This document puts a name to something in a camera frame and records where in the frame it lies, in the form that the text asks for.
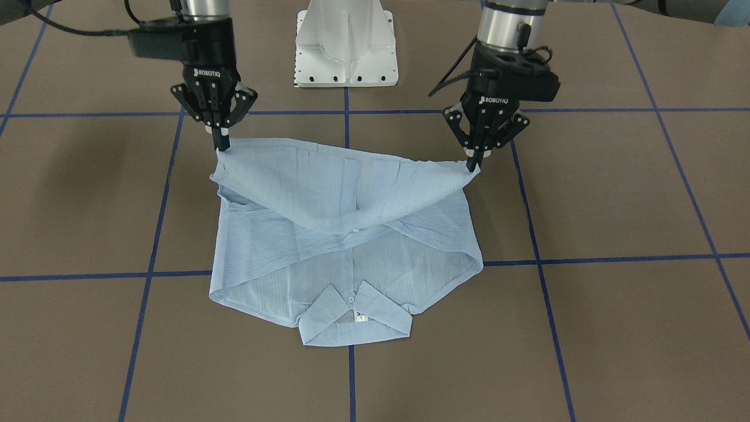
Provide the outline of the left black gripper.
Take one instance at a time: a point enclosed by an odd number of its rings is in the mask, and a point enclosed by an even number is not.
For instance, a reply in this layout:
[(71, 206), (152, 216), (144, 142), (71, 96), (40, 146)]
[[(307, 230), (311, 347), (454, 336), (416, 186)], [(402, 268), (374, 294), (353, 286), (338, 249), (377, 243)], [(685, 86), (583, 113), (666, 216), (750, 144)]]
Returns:
[(442, 110), (442, 116), (466, 152), (469, 173), (481, 166), (493, 149), (508, 144), (530, 123), (518, 113), (522, 101), (491, 97), (486, 89), (487, 80), (479, 74), (479, 70), (500, 61), (517, 60), (547, 65), (547, 48), (508, 51), (467, 46), (442, 78), (442, 87), (466, 81), (458, 104)]

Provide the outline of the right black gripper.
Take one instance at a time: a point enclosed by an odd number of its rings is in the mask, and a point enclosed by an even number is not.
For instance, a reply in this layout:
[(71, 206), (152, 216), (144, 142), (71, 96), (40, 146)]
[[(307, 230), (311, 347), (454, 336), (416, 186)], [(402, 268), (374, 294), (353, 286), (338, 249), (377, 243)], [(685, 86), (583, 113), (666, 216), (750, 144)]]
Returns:
[(190, 22), (178, 27), (178, 35), (185, 80), (178, 99), (196, 121), (211, 127), (214, 148), (226, 151), (230, 128), (259, 98), (237, 70), (233, 20)]

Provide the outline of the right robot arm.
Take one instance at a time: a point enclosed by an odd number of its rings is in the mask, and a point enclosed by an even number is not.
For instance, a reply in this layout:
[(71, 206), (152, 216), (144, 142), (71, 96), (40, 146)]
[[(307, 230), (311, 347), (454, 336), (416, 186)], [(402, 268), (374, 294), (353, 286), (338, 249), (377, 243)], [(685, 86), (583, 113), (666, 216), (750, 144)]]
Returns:
[(180, 1), (174, 11), (186, 53), (184, 83), (172, 86), (171, 92), (193, 120), (204, 124), (214, 148), (226, 151), (230, 128), (243, 120), (258, 98), (237, 70), (229, 3)]

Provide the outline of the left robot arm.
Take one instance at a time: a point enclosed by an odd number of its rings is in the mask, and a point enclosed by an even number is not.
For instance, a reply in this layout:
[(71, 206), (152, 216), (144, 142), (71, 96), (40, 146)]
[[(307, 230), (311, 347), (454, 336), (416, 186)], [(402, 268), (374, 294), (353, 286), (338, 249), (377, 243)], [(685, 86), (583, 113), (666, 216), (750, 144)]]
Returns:
[(538, 44), (546, 10), (546, 1), (485, 1), (478, 32), (460, 55), (471, 54), (471, 66), (459, 75), (448, 70), (433, 88), (437, 93), (466, 81), (458, 104), (442, 116), (471, 172), (529, 126), (521, 102), (550, 103), (557, 96), (561, 83), (551, 69), (552, 50)]

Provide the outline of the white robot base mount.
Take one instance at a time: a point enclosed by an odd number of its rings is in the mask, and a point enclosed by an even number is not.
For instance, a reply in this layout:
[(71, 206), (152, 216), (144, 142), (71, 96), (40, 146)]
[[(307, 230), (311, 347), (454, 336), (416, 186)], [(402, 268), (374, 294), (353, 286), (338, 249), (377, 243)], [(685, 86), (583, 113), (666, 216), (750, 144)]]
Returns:
[(389, 87), (399, 69), (394, 16), (380, 1), (311, 1), (296, 16), (299, 88)]

